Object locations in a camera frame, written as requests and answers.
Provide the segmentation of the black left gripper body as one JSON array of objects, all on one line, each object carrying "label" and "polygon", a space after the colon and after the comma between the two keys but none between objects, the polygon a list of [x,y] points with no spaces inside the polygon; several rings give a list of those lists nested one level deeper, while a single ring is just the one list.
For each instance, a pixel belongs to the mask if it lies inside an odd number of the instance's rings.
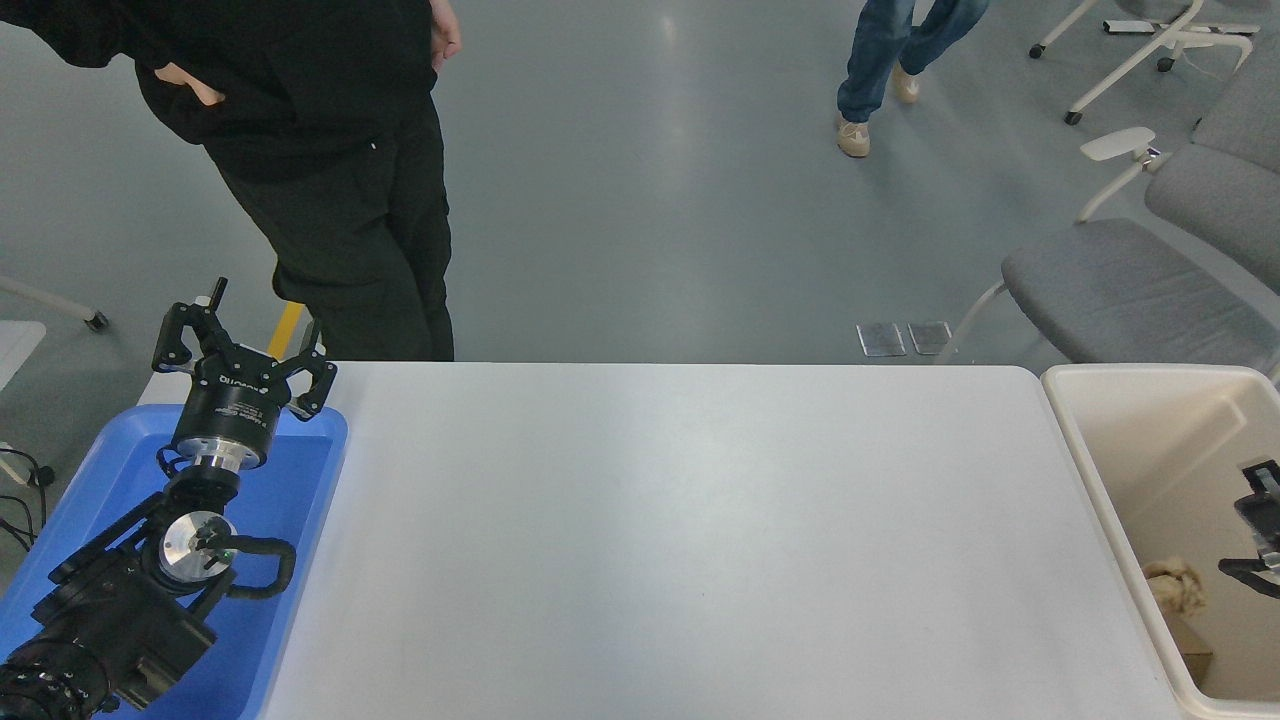
[{"label": "black left gripper body", "polygon": [[268,455],[291,401],[288,382],[271,372],[273,359],[255,350],[210,354],[196,363],[178,421],[178,452],[195,456],[200,443],[223,441]]}]

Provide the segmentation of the person's hand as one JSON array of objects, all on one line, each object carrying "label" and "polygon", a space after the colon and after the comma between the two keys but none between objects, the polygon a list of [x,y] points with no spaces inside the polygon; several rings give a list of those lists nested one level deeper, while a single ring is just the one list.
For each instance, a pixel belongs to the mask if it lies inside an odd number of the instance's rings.
[{"label": "person's hand", "polygon": [[221,91],[218,91],[210,85],[202,82],[201,79],[192,76],[188,70],[180,68],[174,63],[169,63],[165,67],[156,69],[154,74],[156,76],[157,79],[165,83],[174,86],[186,86],[197,97],[197,100],[206,108],[220,105],[227,100],[227,96]]},{"label": "person's hand", "polygon": [[463,37],[454,8],[449,0],[430,0],[431,13],[431,68],[435,72],[457,55],[463,46]]}]

